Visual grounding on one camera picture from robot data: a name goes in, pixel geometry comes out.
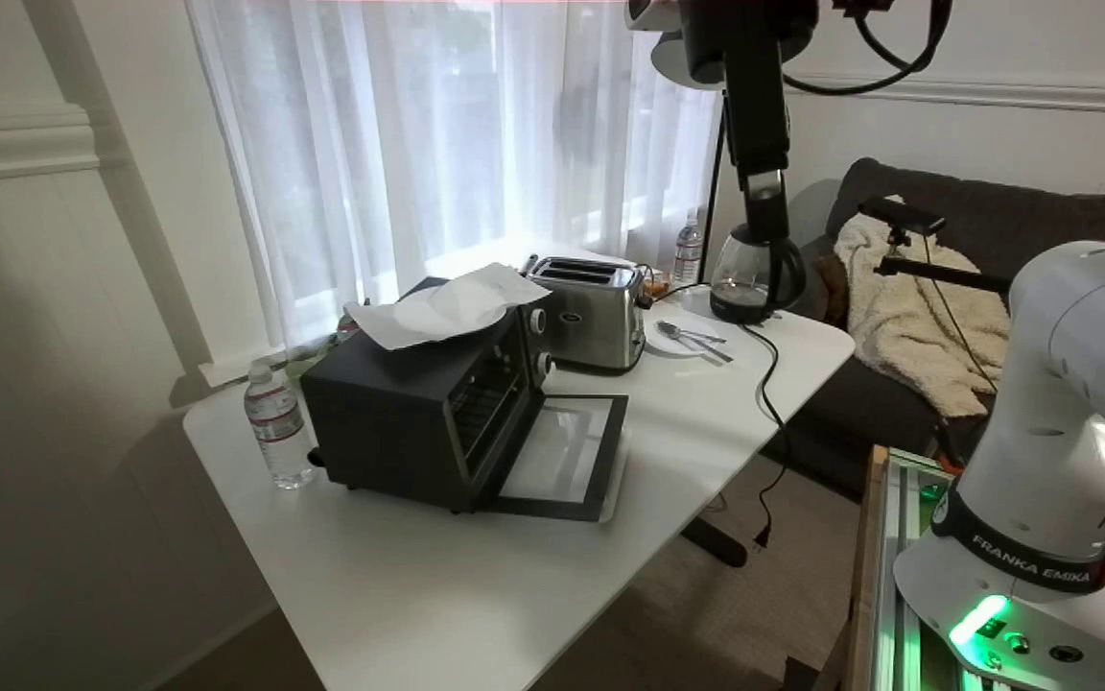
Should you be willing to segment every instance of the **sheer curtain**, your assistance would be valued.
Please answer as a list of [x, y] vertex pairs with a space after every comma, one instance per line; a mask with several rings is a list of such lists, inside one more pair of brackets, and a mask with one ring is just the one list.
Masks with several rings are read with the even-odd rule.
[[272, 345], [529, 246], [666, 264], [718, 98], [626, 3], [191, 0]]

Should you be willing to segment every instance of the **brown couch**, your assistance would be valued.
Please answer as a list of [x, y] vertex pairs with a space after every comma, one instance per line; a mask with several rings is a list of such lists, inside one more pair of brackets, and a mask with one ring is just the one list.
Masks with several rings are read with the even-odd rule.
[[[844, 175], [830, 227], [805, 246], [809, 291], [801, 310], [844, 328], [844, 283], [831, 239], [869, 195], [901, 195], [911, 208], [946, 219], [945, 246], [963, 250], [982, 274], [1011, 278], [1027, 258], [1070, 239], [1105, 239], [1099, 195], [1053, 195], [989, 182], [957, 182], [881, 161], [856, 161]], [[950, 449], [957, 461], [975, 449], [987, 420], [940, 420], [911, 388], [848, 363], [767, 445], [791, 469], [858, 500], [865, 449], [873, 443], [901, 449]]]

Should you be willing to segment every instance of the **white table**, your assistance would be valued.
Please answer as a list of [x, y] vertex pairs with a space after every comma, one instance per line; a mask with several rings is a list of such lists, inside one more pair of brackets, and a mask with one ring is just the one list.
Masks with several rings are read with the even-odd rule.
[[[686, 324], [707, 308], [694, 295], [647, 319], [659, 315]], [[277, 492], [241, 388], [197, 402], [185, 431], [327, 689], [514, 691], [776, 436], [754, 406], [769, 355], [738, 328], [718, 329], [734, 365], [643, 355], [626, 378], [546, 382], [546, 391], [629, 397], [629, 465], [606, 525], [448, 515], [330, 479]], [[851, 355], [848, 336], [799, 315], [759, 329], [782, 350], [769, 401], [786, 420]]]

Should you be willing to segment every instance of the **water bottle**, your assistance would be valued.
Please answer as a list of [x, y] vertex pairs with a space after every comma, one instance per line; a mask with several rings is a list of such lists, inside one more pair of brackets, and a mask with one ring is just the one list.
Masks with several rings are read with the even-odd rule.
[[305, 461], [310, 436], [305, 420], [299, 414], [299, 397], [283, 368], [253, 365], [245, 386], [245, 420], [262, 445], [262, 457], [277, 479], [277, 488], [294, 492], [305, 488], [315, 469]]

